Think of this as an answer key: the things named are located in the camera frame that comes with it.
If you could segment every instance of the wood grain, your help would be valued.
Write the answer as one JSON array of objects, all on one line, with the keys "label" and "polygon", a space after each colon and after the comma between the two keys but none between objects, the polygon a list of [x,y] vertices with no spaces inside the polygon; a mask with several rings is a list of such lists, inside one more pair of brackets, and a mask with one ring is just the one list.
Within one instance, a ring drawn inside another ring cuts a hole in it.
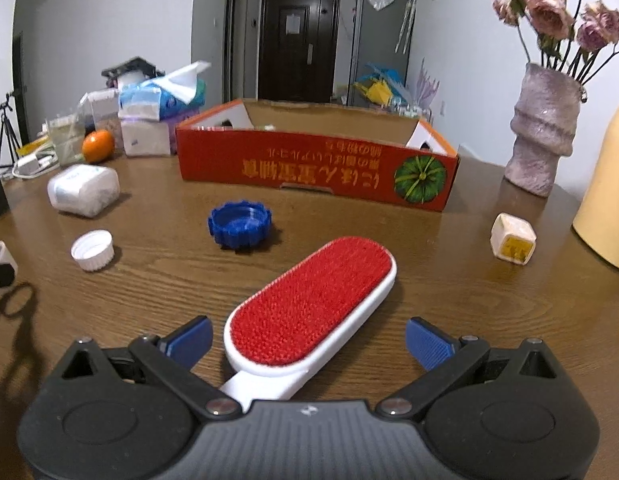
[{"label": "wood grain", "polygon": [[[214,323],[212,352],[196,373],[221,384],[231,373],[222,327],[237,304],[343,235],[372,238],[398,263],[389,298],[298,399],[379,399],[423,372],[403,330],[423,316],[454,335],[494,346],[547,340],[597,413],[602,439],[590,479],[619,480],[619,271],[571,231],[577,201],[555,189],[544,201],[502,180],[503,169],[463,160],[444,214],[292,190],[183,182],[173,158],[120,159],[123,199],[94,220],[59,214],[47,178],[10,183],[12,211],[0,218],[20,266],[14,293],[0,298],[0,480],[28,478],[14,434],[20,415],[72,340],[91,335],[124,346],[144,332],[166,334],[198,314]],[[261,201],[276,229],[253,252],[221,250],[207,232],[212,208]],[[539,247],[527,267],[496,260],[489,246],[500,212],[529,219]],[[117,256],[104,272],[72,261],[73,241],[110,230]]]}]

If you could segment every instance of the blue gripper pad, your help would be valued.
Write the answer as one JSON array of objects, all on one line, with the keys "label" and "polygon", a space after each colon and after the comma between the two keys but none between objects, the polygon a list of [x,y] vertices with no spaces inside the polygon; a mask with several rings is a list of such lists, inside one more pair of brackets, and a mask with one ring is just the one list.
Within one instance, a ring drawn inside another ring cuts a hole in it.
[{"label": "blue gripper pad", "polygon": [[214,327],[206,316],[199,316],[176,329],[158,343],[163,354],[191,370],[212,349]]},{"label": "blue gripper pad", "polygon": [[460,348],[457,340],[419,317],[407,322],[405,344],[409,353],[428,372],[447,361]]}]

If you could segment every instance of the blue tissue package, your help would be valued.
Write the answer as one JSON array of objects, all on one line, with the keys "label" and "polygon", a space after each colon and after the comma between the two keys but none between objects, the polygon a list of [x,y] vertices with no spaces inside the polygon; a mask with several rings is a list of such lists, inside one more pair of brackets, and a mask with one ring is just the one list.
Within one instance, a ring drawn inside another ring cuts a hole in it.
[{"label": "blue tissue package", "polygon": [[121,91],[120,104],[122,117],[164,121],[189,110],[199,109],[205,105],[207,85],[198,78],[196,95],[186,104],[170,92],[155,84],[152,80],[140,85],[130,85]]}]

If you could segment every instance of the red fabric pad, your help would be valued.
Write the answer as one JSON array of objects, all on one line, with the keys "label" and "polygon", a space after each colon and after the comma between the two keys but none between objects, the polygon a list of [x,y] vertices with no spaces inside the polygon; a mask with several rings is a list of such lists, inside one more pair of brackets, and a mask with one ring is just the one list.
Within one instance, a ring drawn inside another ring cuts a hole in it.
[{"label": "red fabric pad", "polygon": [[387,277],[391,257],[366,238],[339,238],[274,280],[232,319],[250,361],[294,364],[312,352]]}]

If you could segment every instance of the doorway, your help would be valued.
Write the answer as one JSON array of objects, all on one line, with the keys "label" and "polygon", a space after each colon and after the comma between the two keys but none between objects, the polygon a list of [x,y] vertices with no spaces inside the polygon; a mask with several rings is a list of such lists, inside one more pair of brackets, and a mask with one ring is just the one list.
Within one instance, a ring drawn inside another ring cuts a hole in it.
[{"label": "doorway", "polygon": [[226,0],[223,42],[223,102],[244,96],[248,0]]},{"label": "doorway", "polygon": [[27,132],[26,85],[23,80],[23,35],[19,34],[12,41],[12,72],[14,78],[14,106],[21,146],[30,143]]},{"label": "doorway", "polygon": [[340,0],[263,0],[258,97],[329,103]]}]

